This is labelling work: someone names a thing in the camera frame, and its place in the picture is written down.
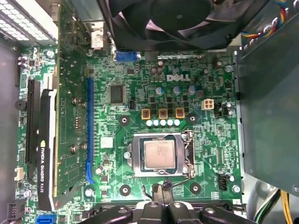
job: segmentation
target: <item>cpu socket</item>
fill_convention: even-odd
[[[182,138],[182,133],[137,133],[127,148],[131,153],[127,161],[135,177],[186,176],[188,173],[183,170],[191,167],[190,149],[187,149],[190,146],[193,149],[193,139]]]

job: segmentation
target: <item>dell logo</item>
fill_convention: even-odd
[[[191,81],[191,79],[189,78],[189,75],[167,75],[166,76],[167,81],[168,82],[172,82],[172,81]]]

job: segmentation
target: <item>cooling fan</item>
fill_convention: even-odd
[[[226,48],[269,0],[97,0],[118,50]]]

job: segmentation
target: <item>blue sata port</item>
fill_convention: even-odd
[[[116,51],[117,62],[136,62],[137,52],[120,52]]]
[[[56,224],[56,217],[55,214],[40,215],[36,218],[36,224]]]

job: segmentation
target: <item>green circuit board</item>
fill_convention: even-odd
[[[74,20],[71,6],[64,2],[58,21],[58,83],[54,196],[62,194],[85,175],[88,34]]]
[[[24,192],[31,192],[26,201],[23,223],[35,223],[39,215],[50,213],[57,214],[58,224],[79,223],[84,219],[82,212],[91,209],[96,203],[134,204],[149,200],[142,192],[142,185],[151,193],[154,183],[163,183],[167,179],[176,184],[186,179],[171,176],[134,177],[124,153],[134,134],[138,133],[193,131],[195,177],[173,188],[175,200],[230,200],[234,204],[242,203],[242,193],[233,191],[234,186],[241,187],[236,109],[232,107],[230,116],[219,117],[215,110],[202,110],[201,105],[203,100],[212,99],[215,106],[226,102],[235,106],[231,55],[224,54],[219,59],[221,66],[217,68],[204,59],[179,59],[173,56],[172,59],[162,60],[164,66],[161,75],[152,75],[152,68],[158,67],[157,62],[146,62],[144,58],[124,63],[116,62],[113,54],[99,56],[94,52],[92,57],[86,57],[87,43],[85,33],[82,32],[84,27],[73,19],[71,10],[64,5],[61,6],[59,22],[63,29],[60,29],[58,48],[22,50],[27,63],[35,61],[35,64],[21,69],[20,99],[27,97],[28,79],[41,81],[41,91],[47,88],[57,63],[57,121],[61,125],[57,126],[57,185],[53,192],[60,194],[75,182],[80,182],[80,188],[78,194],[61,209],[54,212],[38,209],[37,187],[30,185],[26,179],[24,156],[27,115],[20,112],[17,162],[18,169],[23,170],[23,177],[19,176],[16,181],[16,198],[24,198]],[[85,106],[82,106],[87,101],[87,77],[94,81],[93,185],[86,180],[87,151],[82,149],[87,141],[87,115]],[[194,93],[189,91],[190,87],[194,87]],[[184,109],[184,118],[176,118],[176,108]],[[146,124],[148,120],[142,119],[142,109],[149,109],[149,120],[158,120],[157,127]],[[174,122],[178,119],[179,125],[162,126],[159,109],[167,109],[168,117],[165,120]],[[126,126],[121,123],[123,116],[129,121]],[[71,166],[65,166],[68,156],[73,156],[70,152],[73,145],[78,151],[70,158]],[[70,179],[69,172],[73,169],[78,172]],[[227,182],[227,190],[223,190],[219,185],[218,174],[226,173],[231,173],[235,180]],[[191,191],[194,183],[200,186],[197,194]],[[126,196],[121,193],[123,186],[130,187],[130,193]]]
[[[227,101],[235,104],[234,98],[228,99],[228,94],[235,90],[232,56],[224,56],[220,61],[222,66],[213,70],[212,64],[199,63],[196,58],[164,60],[161,76],[151,74],[157,63],[118,63],[112,57],[95,57],[87,61],[88,70],[95,81],[93,178],[96,182],[96,187],[85,187],[85,190],[90,188],[95,191],[95,197],[88,201],[146,200],[142,185],[145,185],[147,192],[151,192],[154,183],[163,183],[166,179],[174,184],[183,181],[185,177],[136,178],[123,155],[136,133],[177,133],[184,130],[194,132],[196,176],[175,187],[174,197],[186,201],[241,199],[240,192],[232,191],[233,185],[241,184],[235,112],[230,118],[215,118],[214,110],[201,110],[201,101],[207,98],[213,99],[215,104]],[[208,70],[207,74],[203,73],[204,69]],[[176,81],[174,74],[182,74],[185,80]],[[175,94],[174,88],[178,86],[179,94]],[[193,95],[188,91],[190,86],[196,89]],[[156,93],[158,87],[162,88],[162,95]],[[123,89],[124,98],[116,99],[116,103],[123,101],[121,105],[112,104],[112,98],[117,98],[112,92],[117,89]],[[148,127],[147,120],[142,120],[144,108],[150,109],[151,121],[160,120],[159,109],[167,109],[166,120],[174,121],[177,119],[175,108],[184,108],[185,118],[179,119],[179,126]],[[124,116],[129,118],[129,124],[125,126],[121,122]],[[101,168],[103,172],[96,174],[96,168]],[[222,191],[217,174],[227,172],[234,175],[235,181],[228,183],[227,191]],[[199,194],[191,192],[194,182],[201,186]],[[130,195],[121,193],[123,185],[130,187]]]

